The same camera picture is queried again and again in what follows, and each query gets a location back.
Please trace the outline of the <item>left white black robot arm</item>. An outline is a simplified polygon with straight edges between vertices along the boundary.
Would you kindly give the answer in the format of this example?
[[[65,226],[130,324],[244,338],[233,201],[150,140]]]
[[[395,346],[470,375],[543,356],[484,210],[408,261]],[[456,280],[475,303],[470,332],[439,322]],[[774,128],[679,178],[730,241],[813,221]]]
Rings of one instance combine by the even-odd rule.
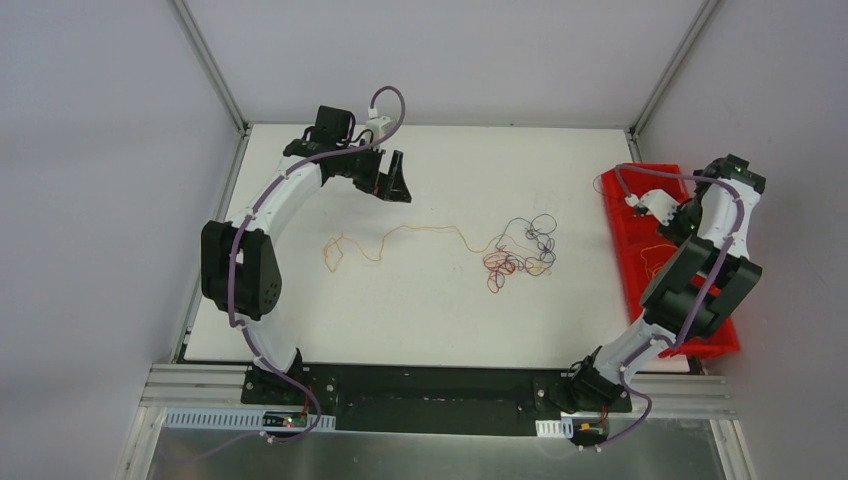
[[[363,130],[353,136],[352,112],[320,107],[314,124],[284,147],[280,165],[248,205],[225,221],[208,221],[201,231],[201,293],[241,334],[253,365],[270,374],[266,389],[281,404],[303,396],[305,378],[295,370],[299,350],[280,312],[284,282],[276,241],[305,202],[333,178],[348,179],[382,201],[411,202],[402,152],[393,151],[388,170],[380,169],[386,153],[382,145],[404,120],[370,106]]]

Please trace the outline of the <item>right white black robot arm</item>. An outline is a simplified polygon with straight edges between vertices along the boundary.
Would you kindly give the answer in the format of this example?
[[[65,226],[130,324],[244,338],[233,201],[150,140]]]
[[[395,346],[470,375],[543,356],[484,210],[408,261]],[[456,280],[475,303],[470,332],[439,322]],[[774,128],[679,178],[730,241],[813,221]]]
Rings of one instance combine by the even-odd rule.
[[[652,175],[653,170],[619,164],[613,173],[625,203],[656,219],[659,234],[676,250],[643,291],[637,319],[565,378],[562,409],[567,413],[629,411],[635,374],[691,338],[712,336],[762,276],[747,233],[766,179],[748,161],[728,154],[687,175],[695,191],[683,202],[662,189],[634,193],[624,179],[627,171]]]

